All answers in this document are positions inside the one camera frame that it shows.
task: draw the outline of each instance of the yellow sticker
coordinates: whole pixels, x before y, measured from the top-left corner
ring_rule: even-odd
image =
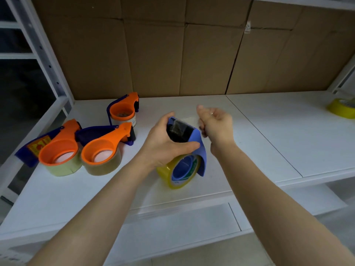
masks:
[[[33,141],[27,148],[36,156],[38,157],[39,152],[45,145],[49,144],[52,139],[46,135],[45,137],[39,138],[36,141]]]

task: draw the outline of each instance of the person's right arm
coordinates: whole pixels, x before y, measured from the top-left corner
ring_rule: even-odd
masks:
[[[324,225],[270,181],[233,138],[232,117],[197,107],[211,152],[257,237],[276,265],[355,265],[355,257]]]

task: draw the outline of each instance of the person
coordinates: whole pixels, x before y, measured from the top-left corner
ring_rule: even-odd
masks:
[[[325,226],[271,182],[233,139],[232,117],[197,107],[202,134],[259,240],[276,265],[355,265],[355,257]],[[137,187],[157,166],[199,147],[175,143],[166,133],[171,112],[150,130],[136,156],[28,263],[102,265],[130,209]]]

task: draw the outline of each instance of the forearm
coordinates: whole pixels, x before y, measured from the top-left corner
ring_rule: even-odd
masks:
[[[218,148],[216,157],[276,265],[354,265],[349,250],[272,183],[236,145]]]
[[[138,185],[151,168],[134,157],[30,261],[29,265],[102,265]]]

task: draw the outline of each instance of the person's left hand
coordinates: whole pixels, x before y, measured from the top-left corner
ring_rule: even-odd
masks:
[[[169,138],[166,125],[172,116],[174,116],[174,112],[162,116],[150,130],[146,141],[137,154],[152,169],[167,164],[179,155],[189,154],[200,147],[199,142],[175,143]]]

